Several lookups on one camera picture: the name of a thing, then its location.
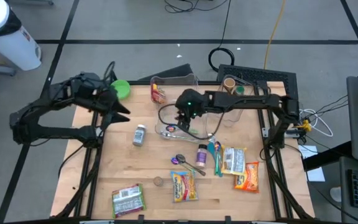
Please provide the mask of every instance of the green snack bag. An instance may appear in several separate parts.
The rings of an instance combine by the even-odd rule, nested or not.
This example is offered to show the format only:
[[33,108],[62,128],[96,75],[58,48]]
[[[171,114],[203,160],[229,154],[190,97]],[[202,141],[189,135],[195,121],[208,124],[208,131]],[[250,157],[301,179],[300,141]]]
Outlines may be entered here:
[[141,210],[146,210],[142,184],[112,192],[112,218]]

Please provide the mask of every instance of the wooden table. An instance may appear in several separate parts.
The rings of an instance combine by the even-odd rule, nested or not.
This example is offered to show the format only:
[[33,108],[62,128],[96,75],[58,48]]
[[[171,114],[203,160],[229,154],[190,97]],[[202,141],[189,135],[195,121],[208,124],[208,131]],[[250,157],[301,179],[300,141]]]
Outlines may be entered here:
[[[284,95],[282,82],[268,82],[272,93]],[[176,86],[180,94],[185,86]],[[217,90],[218,86],[199,86],[204,90]],[[162,139],[154,131],[157,122],[157,108],[150,100],[149,86],[132,86],[131,95],[122,101],[131,114],[131,121],[110,125],[104,137],[103,152],[99,168],[98,183],[94,199],[94,219],[112,219],[111,192],[142,183],[146,211],[132,213],[121,219],[137,219],[144,214],[146,220],[224,220],[230,215],[232,220],[274,220],[272,197],[265,162],[259,158],[262,138],[256,110],[244,110],[240,120],[232,127],[221,125],[216,137],[227,146],[246,147],[246,161],[259,161],[259,194],[234,190],[234,176],[213,175],[214,162],[208,154],[205,177],[196,176],[199,200],[196,202],[173,203],[173,185],[170,170],[183,170],[170,162],[175,154],[183,154],[190,163],[195,163],[198,145],[181,140]],[[92,113],[77,107],[73,126],[81,127],[91,123]],[[208,131],[216,127],[217,119],[208,120]],[[142,147],[132,144],[134,131],[138,124],[148,127]],[[286,144],[298,147],[294,139],[286,139]],[[70,140],[67,145],[67,157],[81,145],[79,141]],[[314,216],[305,172],[300,153],[290,147],[281,150],[285,175],[289,191],[307,213]],[[51,215],[56,215],[68,203],[76,192],[79,182],[85,150],[69,160],[60,175],[53,201]],[[153,178],[163,179],[162,187],[153,184]],[[281,191],[277,188],[282,217],[285,217],[284,202]],[[84,193],[82,208],[86,208],[88,192]]]

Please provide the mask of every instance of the gray floor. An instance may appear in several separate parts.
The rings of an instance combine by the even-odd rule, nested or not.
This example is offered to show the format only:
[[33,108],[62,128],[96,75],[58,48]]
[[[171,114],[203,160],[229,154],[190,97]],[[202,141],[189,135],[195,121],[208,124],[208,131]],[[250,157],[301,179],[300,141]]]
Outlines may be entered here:
[[[222,0],[200,1],[201,8]],[[182,2],[171,0],[175,4]],[[348,0],[358,25],[358,1]],[[59,40],[73,0],[42,2],[10,0],[13,11],[35,39]],[[80,0],[68,39],[220,39],[227,4],[214,11],[169,14],[163,0]],[[280,10],[281,1],[232,0],[226,39],[268,39]],[[357,40],[339,0],[288,0],[275,39]],[[102,74],[116,61],[119,78],[136,80],[184,63],[190,63],[201,80],[215,80],[207,56],[216,44],[66,44],[53,82],[80,71]],[[15,77],[0,76],[0,206],[21,146],[12,140],[9,114],[38,98],[50,69],[57,44],[42,44],[43,64]],[[262,68],[266,45],[225,44],[236,56],[236,65]],[[216,64],[229,63],[216,54]],[[272,45],[267,68],[295,72],[301,105],[318,109],[346,94],[346,77],[358,75],[358,45]],[[49,126],[71,125],[74,109],[50,113],[41,119]],[[350,139],[346,108],[326,113],[324,120],[334,132],[329,138],[320,133],[311,137],[329,147]],[[50,213],[57,170],[63,160],[66,141],[50,141],[30,149],[22,175],[6,217],[7,222],[47,218]],[[314,183],[325,194],[339,185],[338,164],[324,168],[325,183]],[[340,213],[311,188],[316,216],[340,221]]]

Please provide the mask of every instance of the snack bag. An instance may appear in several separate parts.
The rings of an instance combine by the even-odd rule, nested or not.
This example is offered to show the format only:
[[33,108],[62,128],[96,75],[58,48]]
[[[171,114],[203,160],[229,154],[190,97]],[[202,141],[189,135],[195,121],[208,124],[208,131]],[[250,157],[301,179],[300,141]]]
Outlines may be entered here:
[[194,171],[171,171],[171,177],[173,180],[173,202],[198,200],[194,176]]
[[222,151],[223,174],[244,175],[246,171],[247,148],[225,147]]
[[157,86],[157,84],[151,85],[151,95],[152,101],[158,104],[164,104],[167,101],[167,97],[165,96],[165,92]]
[[142,184],[112,192],[112,218],[141,210],[146,210]]
[[245,175],[236,175],[234,178],[234,189],[259,193],[258,166],[259,162],[248,162]]

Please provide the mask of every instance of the yellow snack bag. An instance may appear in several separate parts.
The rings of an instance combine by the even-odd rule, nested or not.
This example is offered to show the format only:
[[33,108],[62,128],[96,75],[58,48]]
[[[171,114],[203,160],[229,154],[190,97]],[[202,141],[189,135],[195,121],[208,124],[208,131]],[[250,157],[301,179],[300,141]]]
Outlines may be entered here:
[[173,202],[198,200],[194,176],[194,171],[171,171],[171,177],[173,180]]
[[246,171],[247,148],[223,147],[222,167],[223,174],[244,175]]
[[247,163],[245,175],[236,175],[234,178],[234,189],[259,193],[258,166],[259,162]]

